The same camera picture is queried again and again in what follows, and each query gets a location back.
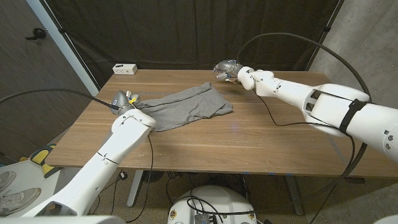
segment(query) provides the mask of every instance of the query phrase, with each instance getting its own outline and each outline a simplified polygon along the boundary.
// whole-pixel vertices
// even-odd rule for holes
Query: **black strap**
[[[348,127],[349,123],[351,122],[351,120],[353,119],[355,113],[360,111],[366,105],[366,103],[368,103],[368,102],[362,102],[362,101],[359,101],[358,99],[355,99],[349,105],[349,110],[347,111],[346,116],[344,116],[344,118],[340,124],[340,127],[339,127],[339,130],[342,133],[347,134],[346,133],[347,127]]]
[[[329,32],[330,30],[331,30],[331,27],[325,27],[325,28],[323,29],[324,32]]]
[[[59,33],[61,33],[61,34],[64,34],[64,33],[66,33],[66,32],[67,32],[67,30],[66,30],[66,29],[64,29],[64,28],[62,28],[62,29],[58,29],[58,31],[59,31]]]

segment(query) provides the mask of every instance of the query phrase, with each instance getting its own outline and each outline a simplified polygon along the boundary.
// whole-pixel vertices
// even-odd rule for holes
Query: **door handle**
[[[45,30],[42,28],[35,28],[33,29],[33,37],[25,37],[27,40],[37,40],[37,39],[44,39],[47,35]]]

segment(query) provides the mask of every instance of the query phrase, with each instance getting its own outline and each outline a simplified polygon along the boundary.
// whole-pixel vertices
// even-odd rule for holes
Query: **wooden table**
[[[329,80],[318,72],[275,72],[275,76],[307,85]],[[141,100],[161,98],[193,86],[211,84],[232,103],[233,112],[201,119],[180,128],[150,133],[154,170],[231,172],[244,174],[340,175],[345,168],[325,133],[308,125],[275,126],[263,102],[241,85],[221,82],[208,70],[138,70],[113,75],[98,98],[110,102],[118,90]],[[304,121],[301,112],[275,98],[263,98],[279,124]],[[82,167],[101,147],[116,119],[108,108],[91,102],[46,158],[51,166]],[[348,138],[333,138],[349,159]],[[120,167],[147,170],[151,153],[146,141]],[[398,177],[398,164],[369,148],[352,173],[360,177]]]

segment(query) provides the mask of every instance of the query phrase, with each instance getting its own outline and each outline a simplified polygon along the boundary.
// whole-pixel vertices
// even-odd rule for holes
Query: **power strip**
[[[136,64],[116,64],[112,68],[117,75],[133,75],[137,72]]]

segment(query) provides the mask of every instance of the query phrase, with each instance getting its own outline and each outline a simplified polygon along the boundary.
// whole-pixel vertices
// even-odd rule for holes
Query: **black backdrop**
[[[99,86],[116,62],[139,68],[211,69],[255,35],[290,32],[319,41],[338,0],[47,0]],[[305,70],[315,47],[269,37],[243,52],[245,65]]]

